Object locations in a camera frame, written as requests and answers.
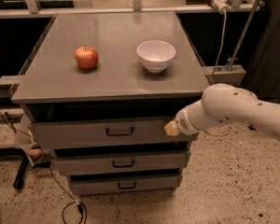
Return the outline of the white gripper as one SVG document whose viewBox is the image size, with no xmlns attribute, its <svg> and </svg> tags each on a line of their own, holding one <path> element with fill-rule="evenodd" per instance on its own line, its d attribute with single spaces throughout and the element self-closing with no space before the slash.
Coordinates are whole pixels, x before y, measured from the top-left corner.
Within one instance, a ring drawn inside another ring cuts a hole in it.
<svg viewBox="0 0 280 224">
<path fill-rule="evenodd" d="M 187 105 L 177 112 L 175 119 L 168 122 L 164 127 L 164 131 L 167 135 L 176 136 L 182 132 L 185 135 L 193 135 L 199 132 L 191 122 L 190 112 L 192 108 Z"/>
</svg>

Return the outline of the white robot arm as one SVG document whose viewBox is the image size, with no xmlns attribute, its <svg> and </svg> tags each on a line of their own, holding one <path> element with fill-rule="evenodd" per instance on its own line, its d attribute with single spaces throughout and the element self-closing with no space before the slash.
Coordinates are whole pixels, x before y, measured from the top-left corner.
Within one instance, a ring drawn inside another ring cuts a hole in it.
<svg viewBox="0 0 280 224">
<path fill-rule="evenodd" d="M 280 104 L 261 101 L 251 91 L 218 83 L 182 108 L 164 126 L 167 135 L 193 135 L 229 123 L 245 123 L 280 141 Z"/>
</svg>

